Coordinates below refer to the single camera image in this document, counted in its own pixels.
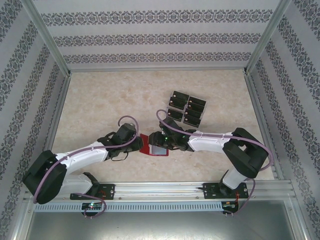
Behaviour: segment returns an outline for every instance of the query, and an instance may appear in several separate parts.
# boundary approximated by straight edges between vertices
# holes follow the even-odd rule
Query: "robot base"
[[[200,189],[203,190],[204,199],[236,199],[237,194],[239,199],[247,199],[249,196],[247,184],[244,182],[240,183],[236,189],[231,190],[228,194],[221,193],[217,182],[205,182]]]
[[[115,186],[114,184],[101,184],[99,183],[96,194],[89,194],[96,198],[100,198],[103,200],[113,200],[115,196]],[[77,194],[71,193],[70,200],[92,200],[90,197],[79,196]]]

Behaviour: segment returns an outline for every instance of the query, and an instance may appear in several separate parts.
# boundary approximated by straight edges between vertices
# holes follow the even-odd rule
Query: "wall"
[[[0,0],[0,240],[43,151],[65,77],[19,0]]]
[[[320,239],[320,1],[289,5],[251,73],[283,174]]]
[[[72,70],[244,67],[279,0],[35,0]]]

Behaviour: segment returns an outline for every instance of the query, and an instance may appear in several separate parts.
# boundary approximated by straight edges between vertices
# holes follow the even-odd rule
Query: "cable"
[[[129,115],[125,115],[125,116],[122,116],[119,121],[118,121],[118,126],[120,127],[120,121],[124,118],[130,118],[134,121],[135,123],[135,126],[136,126],[136,134],[133,136],[133,138],[124,143],[124,144],[120,144],[120,145],[113,145],[113,146],[93,146],[93,147],[86,147],[86,148],[83,148],[83,149],[80,149],[80,150],[77,150],[77,151],[74,151],[74,152],[71,152],[70,154],[62,157],[60,160],[58,160],[57,162],[55,162],[50,168],[49,170],[45,173],[45,175],[43,176],[43,178],[41,179],[35,193],[34,193],[34,196],[33,196],[33,203],[36,204],[37,203],[37,197],[39,195],[39,192],[43,186],[43,184],[45,183],[47,177],[49,176],[49,174],[52,172],[52,170],[58,165],[60,164],[62,161],[72,157],[73,155],[76,155],[76,154],[79,154],[79,153],[82,153],[82,152],[85,152],[85,151],[93,151],[94,149],[111,149],[111,148],[122,148],[122,147],[125,147],[129,144],[131,144],[138,136],[138,132],[139,132],[139,124],[137,122],[137,120],[132,117],[132,116],[129,116]],[[104,208],[101,212],[99,212],[98,214],[96,214],[94,217],[98,217],[99,215],[101,215],[106,209],[107,209],[107,204],[106,202],[101,199],[101,198],[98,198],[98,197],[95,197],[95,196],[89,196],[89,195],[86,195],[86,194],[82,194],[82,193],[75,193],[77,195],[80,195],[80,196],[83,196],[83,197],[87,197],[87,198],[92,198],[92,199],[96,199],[96,200],[99,200],[103,203],[104,205]]]
[[[158,120],[163,124],[165,125],[167,128],[173,130],[173,131],[176,131],[177,133],[181,133],[181,134],[185,134],[185,135],[189,135],[189,136],[195,136],[195,137],[212,137],[212,138],[226,138],[226,139],[235,139],[235,140],[239,140],[239,141],[245,141],[245,142],[248,142],[248,143],[251,143],[251,144],[255,144],[261,148],[263,148],[268,154],[269,154],[269,157],[270,157],[270,161],[269,163],[262,167],[260,169],[259,172],[263,171],[263,170],[266,170],[268,167],[270,167],[273,163],[274,163],[274,156],[272,154],[272,152],[269,150],[269,148],[267,148],[265,145],[261,144],[260,142],[258,141],[254,141],[254,140],[251,140],[251,139],[248,139],[248,138],[244,138],[244,137],[239,137],[239,136],[232,136],[232,135],[224,135],[224,134],[214,134],[214,133],[206,133],[206,134],[199,134],[199,133],[190,133],[190,132],[186,132],[186,131],[181,131],[179,129],[176,129],[172,126],[169,126],[168,124],[166,124],[159,116],[159,113],[160,112],[163,112],[165,113],[165,117],[168,116],[168,113],[163,110],[163,109],[159,109],[158,111],[156,111],[156,117],[158,118]]]
[[[244,204],[241,206],[241,208],[240,208],[238,211],[236,211],[236,212],[234,213],[234,215],[237,215],[239,212],[242,211],[242,209],[245,208],[245,206],[248,204],[248,202],[249,202],[249,200],[250,200],[250,198],[251,198],[251,196],[252,196],[252,194],[254,193],[254,190],[255,190],[255,188],[256,188],[256,180],[254,180],[253,178],[248,178],[248,179],[253,181],[253,186],[252,186],[251,192],[250,192],[248,198],[245,200]]]
[[[107,204],[106,204],[105,200],[103,200],[103,199],[101,199],[101,198],[98,198],[98,197],[95,197],[95,196],[90,196],[90,195],[87,195],[87,194],[82,194],[82,193],[79,193],[79,192],[74,193],[74,194],[79,195],[79,196],[82,196],[82,197],[90,198],[90,199],[99,200],[99,201],[101,201],[101,203],[103,203],[103,209],[102,209],[102,211],[98,212],[98,213],[97,213],[96,215],[94,215],[94,216],[88,216],[88,215],[86,215],[86,212],[87,212],[87,210],[88,210],[88,208],[86,208],[86,209],[84,210],[84,212],[83,212],[83,215],[84,215],[85,218],[89,217],[90,219],[94,219],[94,218],[96,218],[96,217],[99,217],[99,216],[100,216],[101,214],[103,214],[103,213],[106,211],[106,209],[107,209]]]

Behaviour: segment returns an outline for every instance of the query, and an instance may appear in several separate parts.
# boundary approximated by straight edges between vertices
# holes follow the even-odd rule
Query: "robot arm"
[[[50,150],[44,151],[23,176],[22,181],[34,195],[48,169],[63,157],[75,153],[59,163],[48,175],[37,196],[37,202],[45,204],[57,195],[70,193],[83,193],[95,196],[99,189],[97,187],[99,182],[88,172],[80,175],[73,175],[72,173],[90,164],[103,162],[108,159],[113,160],[119,153],[125,153],[128,156],[130,152],[140,150],[143,147],[143,141],[140,137],[137,137],[131,144],[123,147],[108,148],[108,150],[106,148],[94,149],[95,147],[122,145],[130,141],[135,134],[137,134],[135,126],[125,123],[117,132],[111,132],[86,147],[58,154],[53,154]]]
[[[171,118],[167,117],[163,121],[170,127],[183,131]],[[208,134],[214,133],[204,133],[193,129],[186,132],[200,136],[190,136],[176,132],[161,122],[159,126],[162,132],[157,131],[149,136],[150,145],[170,150],[180,149],[190,152],[210,151],[225,154],[229,158],[233,164],[233,168],[224,174],[219,184],[220,192],[224,195],[236,189],[247,178],[254,179],[268,157],[268,153],[263,148],[246,141],[224,137],[208,137]],[[249,132],[239,127],[233,132],[219,135],[241,137],[259,142]]]

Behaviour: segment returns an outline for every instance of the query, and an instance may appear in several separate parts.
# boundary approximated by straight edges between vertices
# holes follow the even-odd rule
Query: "beige floor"
[[[242,127],[262,140],[241,70],[74,73],[53,152],[78,149],[116,131],[123,115],[138,120],[140,133],[159,131],[156,111],[166,108],[174,90],[207,100],[199,130],[226,133]],[[132,152],[125,161],[109,160],[82,170],[101,182],[218,181],[231,167],[224,154],[177,150],[168,157]],[[257,179],[273,179],[271,169]]]

